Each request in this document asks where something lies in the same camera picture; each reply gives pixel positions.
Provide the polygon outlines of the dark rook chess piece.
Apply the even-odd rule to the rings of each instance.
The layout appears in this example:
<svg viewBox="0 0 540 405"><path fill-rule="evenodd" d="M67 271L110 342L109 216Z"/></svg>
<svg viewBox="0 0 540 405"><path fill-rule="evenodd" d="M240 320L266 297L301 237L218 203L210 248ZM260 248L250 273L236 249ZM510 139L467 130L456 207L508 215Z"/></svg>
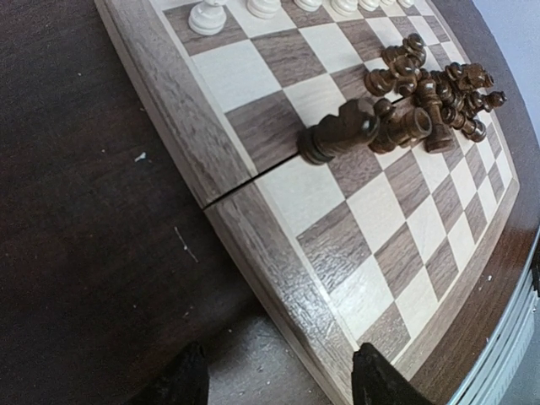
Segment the dark rook chess piece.
<svg viewBox="0 0 540 405"><path fill-rule="evenodd" d="M432 132L432 121L429 114L420 107L408 110L402 116L391 107L387 112L376 112L381 119L377 136L369 144L376 154L386 154L396 147L406 147L411 142L424 139Z"/></svg>

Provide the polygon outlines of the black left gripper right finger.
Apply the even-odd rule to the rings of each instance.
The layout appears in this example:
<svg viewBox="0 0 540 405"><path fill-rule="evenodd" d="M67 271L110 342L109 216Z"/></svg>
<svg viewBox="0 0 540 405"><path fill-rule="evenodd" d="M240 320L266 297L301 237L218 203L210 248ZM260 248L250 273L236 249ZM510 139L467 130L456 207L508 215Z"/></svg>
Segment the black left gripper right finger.
<svg viewBox="0 0 540 405"><path fill-rule="evenodd" d="M354 405L432 404L371 343L353 355L351 386Z"/></svg>

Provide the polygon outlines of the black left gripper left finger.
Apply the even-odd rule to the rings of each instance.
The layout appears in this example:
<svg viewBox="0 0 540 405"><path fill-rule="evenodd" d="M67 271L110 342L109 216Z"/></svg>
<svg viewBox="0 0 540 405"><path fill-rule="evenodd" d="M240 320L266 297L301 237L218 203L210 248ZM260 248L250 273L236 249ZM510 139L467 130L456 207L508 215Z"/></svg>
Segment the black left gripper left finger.
<svg viewBox="0 0 540 405"><path fill-rule="evenodd" d="M139 404L207 404L208 364L203 347L186 345L162 373L138 393Z"/></svg>

